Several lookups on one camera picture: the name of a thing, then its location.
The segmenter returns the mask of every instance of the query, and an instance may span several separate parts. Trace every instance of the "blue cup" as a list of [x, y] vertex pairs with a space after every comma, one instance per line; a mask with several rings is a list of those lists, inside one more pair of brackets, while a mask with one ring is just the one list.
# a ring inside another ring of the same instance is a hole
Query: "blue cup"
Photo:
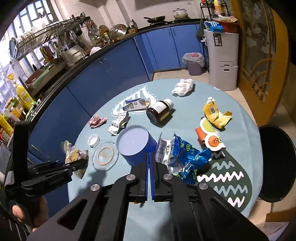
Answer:
[[145, 127], [132, 125], [123, 129], [116, 140], [116, 147], [128, 164], [141, 164], [145, 152], [156, 151], [157, 142]]

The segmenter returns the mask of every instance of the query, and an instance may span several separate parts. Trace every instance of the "frying pan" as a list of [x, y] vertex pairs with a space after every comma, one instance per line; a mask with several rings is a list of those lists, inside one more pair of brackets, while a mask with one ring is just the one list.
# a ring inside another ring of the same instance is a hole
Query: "frying pan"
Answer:
[[147, 20], [148, 23], [159, 23], [165, 20], [165, 16], [160, 16], [156, 18], [148, 18], [148, 17], [144, 17], [144, 18], [148, 19]]

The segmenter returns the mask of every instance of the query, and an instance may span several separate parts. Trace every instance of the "white pot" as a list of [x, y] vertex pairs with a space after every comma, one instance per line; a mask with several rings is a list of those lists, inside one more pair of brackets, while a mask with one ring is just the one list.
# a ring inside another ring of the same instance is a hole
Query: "white pot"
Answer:
[[180, 9], [177, 8], [176, 10], [173, 10], [173, 15], [175, 19], [179, 18], [188, 18], [188, 13], [186, 12], [187, 10], [185, 9]]

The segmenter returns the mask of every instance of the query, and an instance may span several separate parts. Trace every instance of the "barcode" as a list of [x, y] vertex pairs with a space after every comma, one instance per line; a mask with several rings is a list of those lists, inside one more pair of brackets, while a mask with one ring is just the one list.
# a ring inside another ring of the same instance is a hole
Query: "barcode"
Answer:
[[210, 111], [211, 111], [212, 114], [216, 114], [216, 111], [215, 111], [215, 108], [214, 107], [211, 107], [210, 108]]

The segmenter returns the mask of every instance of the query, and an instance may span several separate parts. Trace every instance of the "human hand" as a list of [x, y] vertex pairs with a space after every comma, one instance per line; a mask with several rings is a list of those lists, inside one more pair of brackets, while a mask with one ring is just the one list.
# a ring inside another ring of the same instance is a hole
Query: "human hand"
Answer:
[[[37, 215], [33, 218], [35, 225], [35, 228], [33, 228], [33, 232], [42, 224], [44, 224], [47, 220], [49, 220], [48, 206], [45, 197], [42, 196], [35, 199], [34, 203], [38, 205], [38, 207], [36, 207], [38, 212]], [[18, 205], [14, 205], [12, 207], [12, 213], [20, 222], [22, 222], [22, 220], [25, 218], [25, 213]]]

